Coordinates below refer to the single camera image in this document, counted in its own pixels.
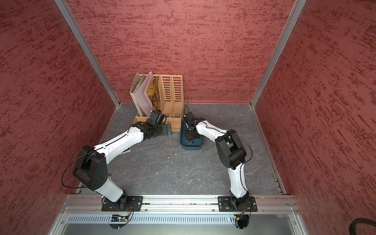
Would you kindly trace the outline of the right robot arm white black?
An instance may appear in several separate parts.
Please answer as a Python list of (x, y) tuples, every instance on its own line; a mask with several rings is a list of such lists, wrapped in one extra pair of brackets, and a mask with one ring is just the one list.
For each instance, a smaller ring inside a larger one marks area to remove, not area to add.
[(192, 112), (184, 115), (187, 129), (184, 135), (188, 141), (206, 137), (215, 143), (219, 159), (228, 169), (230, 178), (230, 208), (246, 211), (251, 202), (251, 194), (245, 184), (244, 164), (246, 148), (242, 138), (233, 129), (224, 130), (210, 124), (206, 119), (195, 117)]

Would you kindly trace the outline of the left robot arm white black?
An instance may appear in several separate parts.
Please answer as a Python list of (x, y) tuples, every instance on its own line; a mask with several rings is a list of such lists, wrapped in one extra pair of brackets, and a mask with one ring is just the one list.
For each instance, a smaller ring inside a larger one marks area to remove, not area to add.
[(103, 196), (102, 210), (105, 212), (134, 211), (135, 207), (127, 198), (127, 193), (109, 176), (107, 165), (130, 147), (157, 136), (169, 135), (167, 116), (154, 110), (146, 121), (131, 124), (120, 135), (91, 147), (86, 145), (79, 151), (72, 174), (83, 185)]

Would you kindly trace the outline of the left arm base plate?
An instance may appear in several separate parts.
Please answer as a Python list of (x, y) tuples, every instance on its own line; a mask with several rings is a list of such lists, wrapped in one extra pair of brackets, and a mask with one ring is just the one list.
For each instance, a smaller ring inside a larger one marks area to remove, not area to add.
[(103, 212), (139, 212), (143, 204), (143, 196), (122, 196), (118, 201), (112, 202), (108, 198), (102, 198)]

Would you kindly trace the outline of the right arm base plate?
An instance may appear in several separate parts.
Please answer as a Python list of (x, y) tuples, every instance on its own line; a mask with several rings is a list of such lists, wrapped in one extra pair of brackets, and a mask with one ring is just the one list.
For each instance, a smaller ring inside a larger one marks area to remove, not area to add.
[(232, 196), (219, 196), (218, 207), (220, 212), (257, 212), (257, 204), (255, 198), (245, 195), (242, 198)]

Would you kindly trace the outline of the teal plastic storage tray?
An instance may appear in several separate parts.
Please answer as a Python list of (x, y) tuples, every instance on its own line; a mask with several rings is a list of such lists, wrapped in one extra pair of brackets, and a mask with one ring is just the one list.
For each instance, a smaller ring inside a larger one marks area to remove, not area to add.
[(184, 119), (181, 121), (181, 129), (180, 129), (180, 146), (184, 150), (200, 150), (202, 146), (205, 143), (205, 140), (203, 137), (193, 139), (193, 140), (187, 140), (185, 136), (185, 131), (187, 130), (187, 124)]

